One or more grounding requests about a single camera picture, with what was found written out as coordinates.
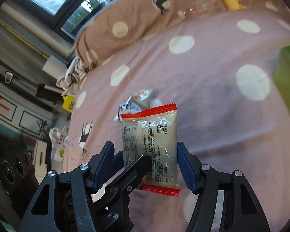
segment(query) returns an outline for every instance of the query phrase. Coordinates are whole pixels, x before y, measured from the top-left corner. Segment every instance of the yellow box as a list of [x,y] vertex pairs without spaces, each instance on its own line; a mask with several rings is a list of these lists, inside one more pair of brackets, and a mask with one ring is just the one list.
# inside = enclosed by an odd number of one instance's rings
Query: yellow box
[[75,98],[72,96],[63,96],[63,100],[64,102],[62,104],[62,108],[68,112],[72,112],[75,104]]

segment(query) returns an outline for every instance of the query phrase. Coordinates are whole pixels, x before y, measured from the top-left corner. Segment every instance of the plastic bag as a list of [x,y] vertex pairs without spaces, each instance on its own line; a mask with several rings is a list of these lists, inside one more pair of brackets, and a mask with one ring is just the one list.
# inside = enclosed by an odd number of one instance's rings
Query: plastic bag
[[116,122],[121,122],[121,114],[137,113],[150,108],[152,91],[152,89],[143,89],[132,94],[123,104],[119,105],[118,112],[113,120]]
[[175,104],[122,114],[124,166],[141,154],[152,159],[152,170],[143,178],[143,190],[178,196],[177,107]]
[[54,127],[49,131],[49,136],[52,142],[51,159],[59,162],[63,161],[63,155],[66,149],[64,145],[64,140],[67,137],[68,132],[69,132],[68,125],[65,125],[65,127],[62,130],[57,127]]

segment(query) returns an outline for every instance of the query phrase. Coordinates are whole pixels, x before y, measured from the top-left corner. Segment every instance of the brown pillowcase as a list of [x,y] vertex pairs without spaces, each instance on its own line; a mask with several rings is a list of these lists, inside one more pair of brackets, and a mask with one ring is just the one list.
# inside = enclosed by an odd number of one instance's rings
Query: brown pillowcase
[[144,37],[219,10],[225,10],[221,0],[115,0],[80,32],[75,50],[93,69]]

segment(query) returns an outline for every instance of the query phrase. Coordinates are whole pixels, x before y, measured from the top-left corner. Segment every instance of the white polka dot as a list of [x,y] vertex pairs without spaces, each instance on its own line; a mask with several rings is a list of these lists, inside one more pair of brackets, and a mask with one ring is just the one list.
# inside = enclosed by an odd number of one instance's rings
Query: white polka dot
[[118,86],[128,72],[129,67],[126,65],[122,65],[117,70],[115,70],[111,75],[111,86]]
[[265,3],[265,7],[269,10],[272,10],[272,11],[275,11],[275,12],[278,12],[278,8],[276,8],[276,6],[272,3],[272,1],[267,1]]
[[193,36],[176,36],[169,43],[169,50],[173,54],[189,51],[194,45]]
[[82,103],[84,102],[85,98],[86,98],[86,92],[83,91],[83,92],[79,95],[79,97],[78,97],[78,99],[77,99],[77,101],[76,101],[76,108],[79,108],[79,107],[82,105]]
[[178,15],[181,19],[183,19],[183,20],[186,19],[186,14],[185,14],[185,12],[182,11],[182,10],[177,11],[177,15]]
[[150,108],[161,106],[163,103],[159,99],[151,99]]
[[98,55],[93,50],[86,51],[86,56],[87,56],[87,59],[89,61],[89,64],[96,63],[98,60]]
[[110,56],[107,60],[105,60],[101,65],[106,65],[112,58],[114,57],[114,55]]
[[144,40],[144,41],[147,41],[147,40],[149,40],[150,38],[153,38],[155,35],[157,35],[157,32],[154,33],[154,34],[147,35],[147,36],[143,37],[143,40]]
[[236,85],[246,98],[253,101],[265,99],[271,90],[268,75],[252,64],[246,64],[237,71]]
[[128,26],[123,21],[118,21],[113,25],[113,35],[117,38],[123,38],[128,34]]
[[197,203],[198,196],[199,195],[189,193],[185,199],[183,212],[187,222],[189,222],[191,219],[195,204]]
[[287,10],[287,12],[290,14],[290,8],[288,8],[287,5],[286,5],[286,10]]
[[243,32],[249,34],[256,34],[260,31],[260,26],[253,21],[250,20],[239,20],[236,26]]
[[277,22],[284,27],[286,30],[290,31],[290,24],[286,23],[285,21],[278,19]]

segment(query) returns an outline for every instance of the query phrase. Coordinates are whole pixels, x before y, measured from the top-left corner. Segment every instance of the snack packet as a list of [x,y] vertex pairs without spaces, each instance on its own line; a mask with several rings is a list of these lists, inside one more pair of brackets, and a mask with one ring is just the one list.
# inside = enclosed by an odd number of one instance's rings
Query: snack packet
[[132,94],[129,98],[125,100],[123,104],[119,105],[118,112],[113,120],[115,122],[121,122],[121,114],[137,113],[150,108],[152,91],[152,89],[143,89]]
[[149,155],[152,170],[143,178],[141,189],[178,196],[176,105],[122,114],[121,118],[124,167],[129,167],[141,154]]

